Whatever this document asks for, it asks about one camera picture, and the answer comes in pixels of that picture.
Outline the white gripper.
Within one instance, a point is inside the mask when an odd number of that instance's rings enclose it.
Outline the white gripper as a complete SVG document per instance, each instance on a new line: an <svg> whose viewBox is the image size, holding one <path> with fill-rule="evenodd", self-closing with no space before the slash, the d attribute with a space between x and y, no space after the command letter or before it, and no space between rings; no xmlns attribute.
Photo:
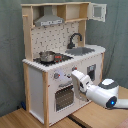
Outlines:
<svg viewBox="0 0 128 128"><path fill-rule="evenodd" d="M79 100L86 100L86 91L89 86L93 84L89 75L84 75L78 70L74 70L71 73L71 78L73 82L73 87L75 91L75 97Z"/></svg>

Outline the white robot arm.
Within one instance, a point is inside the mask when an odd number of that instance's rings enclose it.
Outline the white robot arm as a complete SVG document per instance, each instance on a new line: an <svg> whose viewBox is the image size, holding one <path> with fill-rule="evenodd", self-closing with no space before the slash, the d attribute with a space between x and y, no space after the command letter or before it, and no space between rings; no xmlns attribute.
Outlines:
<svg viewBox="0 0 128 128"><path fill-rule="evenodd" d="M105 79L94 85L89 75L74 70L71 73L75 96L82 101L91 100L106 109L128 109L128 99L119 99L119 85L113 79Z"/></svg>

